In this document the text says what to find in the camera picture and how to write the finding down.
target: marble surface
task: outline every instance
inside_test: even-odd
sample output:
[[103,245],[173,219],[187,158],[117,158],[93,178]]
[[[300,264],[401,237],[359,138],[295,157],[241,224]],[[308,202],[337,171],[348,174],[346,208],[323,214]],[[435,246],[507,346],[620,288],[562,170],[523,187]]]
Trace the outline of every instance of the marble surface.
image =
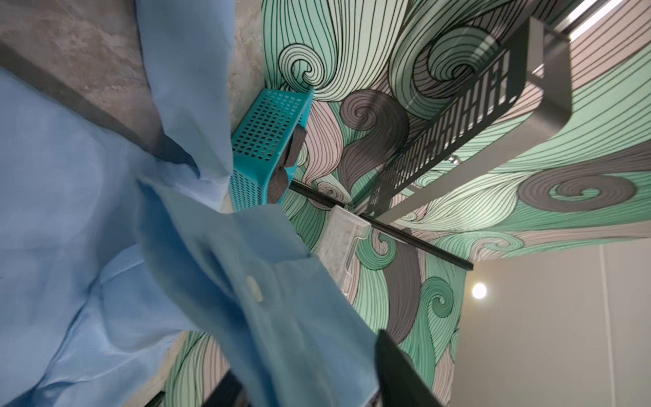
[[[0,0],[0,63],[96,124],[156,153],[163,131],[132,0]],[[264,87],[261,0],[236,2],[234,130]]]

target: white mesh basket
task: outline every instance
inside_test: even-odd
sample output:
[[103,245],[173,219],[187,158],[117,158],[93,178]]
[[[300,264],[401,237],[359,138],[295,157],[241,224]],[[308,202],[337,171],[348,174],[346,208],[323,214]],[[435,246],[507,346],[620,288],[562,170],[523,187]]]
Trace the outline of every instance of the white mesh basket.
[[370,232],[370,223],[349,211],[335,206],[329,212],[329,221],[316,250],[330,276],[341,288],[346,280],[348,265],[359,239]]

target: blue fabric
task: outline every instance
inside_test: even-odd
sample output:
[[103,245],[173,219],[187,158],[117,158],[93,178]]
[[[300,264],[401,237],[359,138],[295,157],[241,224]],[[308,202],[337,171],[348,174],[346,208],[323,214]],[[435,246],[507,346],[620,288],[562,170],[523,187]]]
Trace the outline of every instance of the blue fabric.
[[[52,359],[64,338],[74,343],[66,332],[80,323],[78,313],[98,329],[107,320],[82,307],[102,292],[93,285],[102,267],[135,243],[136,177],[159,179],[213,208],[227,192],[234,1],[185,7],[143,0],[137,9],[165,133],[193,155],[199,177],[186,165],[157,161],[0,70],[0,405],[41,379],[39,388],[50,392],[53,380],[65,377]],[[120,395],[127,397],[155,368],[149,365]],[[48,369],[56,372],[44,378]],[[84,402],[92,391],[74,404],[116,405]]]
[[137,0],[136,5],[147,80],[163,129],[200,173],[195,180],[167,164],[172,168],[165,181],[218,210],[233,170],[227,78],[235,1]]
[[41,380],[156,160],[0,70],[0,405]]
[[141,184],[138,239],[164,291],[217,338],[256,407],[364,406],[375,335],[278,205],[219,214]]
[[120,406],[188,329],[217,336],[256,407],[363,405],[375,336],[281,209],[214,210],[234,1],[137,13],[163,128],[198,174],[0,70],[0,405]]

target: swirl pattern wallpaper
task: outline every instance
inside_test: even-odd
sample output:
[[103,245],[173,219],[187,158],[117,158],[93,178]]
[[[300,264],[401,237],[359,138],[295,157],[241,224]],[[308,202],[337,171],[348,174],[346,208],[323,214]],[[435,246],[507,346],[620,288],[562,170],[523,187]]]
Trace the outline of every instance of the swirl pattern wallpaper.
[[[296,179],[358,203],[382,165],[418,134],[523,18],[551,23],[577,1],[264,0],[266,85],[314,104]],[[565,128],[394,226],[478,261],[651,237],[651,5],[624,0],[572,42],[574,113]],[[498,122],[455,153],[470,158],[523,122],[526,89]],[[424,187],[453,164],[415,182]],[[394,203],[409,196],[405,189]],[[282,203],[314,249],[327,208]],[[434,395],[450,400],[465,272],[374,231],[344,294],[386,329]],[[228,369],[215,341],[192,333],[166,384],[166,406],[199,406]]]

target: metal rack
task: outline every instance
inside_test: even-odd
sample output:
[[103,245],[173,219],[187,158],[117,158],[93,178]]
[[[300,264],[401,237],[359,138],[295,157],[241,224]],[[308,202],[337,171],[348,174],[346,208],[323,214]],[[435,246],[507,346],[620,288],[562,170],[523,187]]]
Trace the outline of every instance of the metal rack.
[[[526,86],[542,99],[529,118],[467,161],[391,207],[392,198],[511,109]],[[572,115],[570,41],[529,18],[500,52],[387,164],[367,216],[391,223],[553,137]]]

